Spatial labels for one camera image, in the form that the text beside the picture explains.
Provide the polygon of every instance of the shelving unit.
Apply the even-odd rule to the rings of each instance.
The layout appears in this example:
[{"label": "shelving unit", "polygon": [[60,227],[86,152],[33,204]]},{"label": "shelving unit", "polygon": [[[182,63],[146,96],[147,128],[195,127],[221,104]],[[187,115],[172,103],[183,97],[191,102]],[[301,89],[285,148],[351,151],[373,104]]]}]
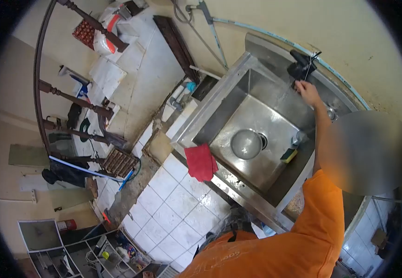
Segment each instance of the shelving unit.
[{"label": "shelving unit", "polygon": [[[101,233],[89,239],[64,245],[53,219],[19,221],[19,227],[31,262],[42,278],[133,278],[151,262],[151,258],[144,255],[122,230]],[[36,231],[40,238],[33,238],[32,231]],[[96,244],[103,235],[107,239],[103,242],[101,250],[95,254]],[[40,249],[37,245],[45,245],[40,243],[43,242],[41,237],[58,238],[58,240],[49,241],[48,248]],[[116,251],[117,247],[128,249],[128,246],[132,246],[130,248],[136,251],[132,258]],[[102,256],[103,252],[109,254],[107,259]],[[96,265],[101,267],[99,274]]]}]

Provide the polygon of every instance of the wooden railing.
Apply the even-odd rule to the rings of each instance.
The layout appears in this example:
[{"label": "wooden railing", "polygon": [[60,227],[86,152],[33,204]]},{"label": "wooden railing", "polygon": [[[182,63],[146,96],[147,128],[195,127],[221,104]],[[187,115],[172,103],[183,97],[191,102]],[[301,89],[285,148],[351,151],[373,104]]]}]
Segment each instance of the wooden railing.
[{"label": "wooden railing", "polygon": [[128,46],[128,44],[122,42],[115,34],[113,34],[112,32],[109,32],[108,30],[106,30],[102,26],[102,24],[100,24],[96,19],[92,18],[89,14],[87,14],[84,11],[82,11],[81,9],[79,9],[70,0],[51,0],[50,4],[48,5],[48,8],[47,8],[47,10],[45,12],[45,16],[44,16],[42,24],[40,26],[39,35],[37,37],[37,45],[36,45],[36,48],[35,48],[35,57],[34,57],[34,73],[33,73],[34,103],[35,103],[35,113],[36,113],[36,116],[37,116],[37,124],[38,124],[38,128],[39,128],[39,131],[40,131],[40,136],[42,137],[42,142],[43,142],[43,145],[45,146],[45,149],[46,149],[48,155],[53,155],[53,156],[55,156],[57,158],[67,160],[68,162],[72,162],[72,161],[89,162],[89,161],[92,161],[92,162],[102,163],[103,159],[99,159],[99,158],[65,157],[63,155],[60,155],[60,153],[54,153],[54,152],[51,151],[50,144],[48,142],[48,137],[47,137],[45,129],[47,129],[47,130],[60,130],[60,131],[66,132],[68,134],[74,134],[74,135],[80,136],[81,138],[89,138],[89,139],[93,139],[93,140],[98,141],[98,142],[103,142],[103,143],[109,144],[109,141],[103,136],[91,135],[91,134],[87,134],[87,133],[80,132],[80,131],[77,131],[77,130],[66,129],[66,128],[63,128],[63,127],[61,127],[61,126],[59,126],[59,125],[57,125],[57,124],[55,124],[55,123],[53,123],[51,121],[43,119],[42,106],[41,106],[41,102],[40,102],[40,91],[43,91],[43,92],[46,92],[46,93],[51,92],[51,93],[53,93],[55,95],[64,97],[64,98],[72,101],[73,103],[76,103],[76,104],[80,105],[81,107],[86,107],[86,108],[89,108],[89,109],[93,110],[98,115],[101,115],[101,116],[105,117],[106,119],[111,119],[111,117],[113,116],[113,111],[111,109],[106,109],[106,108],[101,107],[101,106],[97,106],[97,105],[87,103],[85,100],[82,100],[82,99],[79,99],[77,97],[73,97],[71,95],[68,95],[68,94],[66,94],[64,92],[61,92],[57,88],[54,88],[48,82],[40,80],[40,62],[41,62],[41,58],[42,58],[43,41],[45,39],[45,33],[47,31],[47,28],[48,28],[48,22],[50,20],[51,14],[53,12],[53,9],[54,9],[56,3],[59,3],[62,6],[66,6],[67,8],[71,9],[72,11],[75,11],[85,21],[87,21],[93,28],[95,28],[96,30],[101,31],[101,33],[103,33],[106,36],[106,38],[109,41],[111,41],[118,48],[119,52],[123,52],[126,49],[126,47]]}]

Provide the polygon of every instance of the hand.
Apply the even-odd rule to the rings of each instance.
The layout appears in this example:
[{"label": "hand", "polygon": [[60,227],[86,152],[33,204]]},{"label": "hand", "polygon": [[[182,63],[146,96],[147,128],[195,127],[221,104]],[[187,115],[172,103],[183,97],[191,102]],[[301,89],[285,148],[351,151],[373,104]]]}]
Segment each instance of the hand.
[{"label": "hand", "polygon": [[295,89],[297,90],[297,92],[300,93],[301,97],[303,98],[304,102],[307,103],[307,105],[316,108],[317,105],[323,104],[323,101],[318,95],[317,89],[309,82],[304,80],[295,81]]}]

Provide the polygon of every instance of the beige wall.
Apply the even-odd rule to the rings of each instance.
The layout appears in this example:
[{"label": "beige wall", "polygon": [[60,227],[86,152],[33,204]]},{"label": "beige wall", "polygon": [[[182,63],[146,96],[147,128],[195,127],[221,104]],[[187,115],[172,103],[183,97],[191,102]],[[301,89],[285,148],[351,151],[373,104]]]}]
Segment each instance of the beige wall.
[{"label": "beige wall", "polygon": [[[172,16],[170,0],[148,0],[157,14]],[[214,17],[239,21],[274,32],[311,49],[354,86],[372,108],[402,120],[402,59],[398,48],[376,13],[362,0],[205,0]],[[180,7],[196,0],[180,0]],[[188,25],[174,19],[198,66],[224,73]],[[201,11],[193,24],[218,54],[215,40]],[[247,29],[215,23],[231,66],[244,52]]]},{"label": "beige wall", "polygon": [[[0,54],[0,198],[31,200],[30,192],[21,192],[19,179],[22,174],[33,174],[32,167],[8,165],[10,144],[42,146],[37,128],[33,100],[34,48],[10,36]],[[42,55],[41,78],[63,92],[71,92],[74,81],[59,77],[59,63]],[[43,117],[48,115],[67,118],[71,102],[41,92]],[[89,203],[55,213],[48,192],[37,191],[37,204],[0,201],[0,231],[16,259],[25,258],[26,248],[20,235],[17,220],[54,218],[74,219],[77,228],[98,223]]]},{"label": "beige wall", "polygon": [[[65,93],[72,93],[75,82],[69,76],[57,76],[60,64],[42,55],[40,78]],[[9,36],[0,53],[0,113],[16,116],[36,124],[33,99],[34,48]],[[43,118],[67,119],[71,101],[51,93],[40,92]]]},{"label": "beige wall", "polygon": [[[49,0],[37,0],[20,20],[13,36],[35,47],[49,2]],[[92,15],[100,14],[108,6],[108,0],[74,0],[73,2],[84,12],[92,13]],[[98,55],[71,35],[81,21],[82,17],[76,12],[56,4],[48,24],[42,53],[89,77],[91,64]]]},{"label": "beige wall", "polygon": [[[31,192],[19,190],[19,179],[22,174],[33,174],[35,170],[41,171],[42,169],[8,165],[10,144],[42,146],[40,135],[38,132],[0,121],[0,198],[31,200]],[[97,216],[89,203],[54,212],[48,192],[37,191],[36,196],[37,204],[0,201],[0,232],[16,259],[27,257],[17,220],[74,219],[78,229],[98,223]]]}]

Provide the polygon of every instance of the stainless steel sink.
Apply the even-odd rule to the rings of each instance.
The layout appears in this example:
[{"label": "stainless steel sink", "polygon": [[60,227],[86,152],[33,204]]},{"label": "stainless steel sink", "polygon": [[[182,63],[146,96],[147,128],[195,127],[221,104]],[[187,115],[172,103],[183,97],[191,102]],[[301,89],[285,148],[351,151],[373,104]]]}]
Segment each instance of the stainless steel sink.
[{"label": "stainless steel sink", "polygon": [[[312,175],[314,160],[314,114],[291,88],[286,68],[293,61],[288,51],[247,34],[246,52],[171,140],[183,156],[184,148],[209,144],[219,168],[212,182],[277,233],[290,230],[301,212],[301,186]],[[320,72],[315,71],[311,81],[332,117],[357,111]],[[231,150],[231,138],[243,129],[267,138],[267,147],[253,159],[240,159]],[[299,131],[308,139],[284,164],[280,158]],[[367,200],[344,193],[347,230],[354,216],[364,212]]]}]

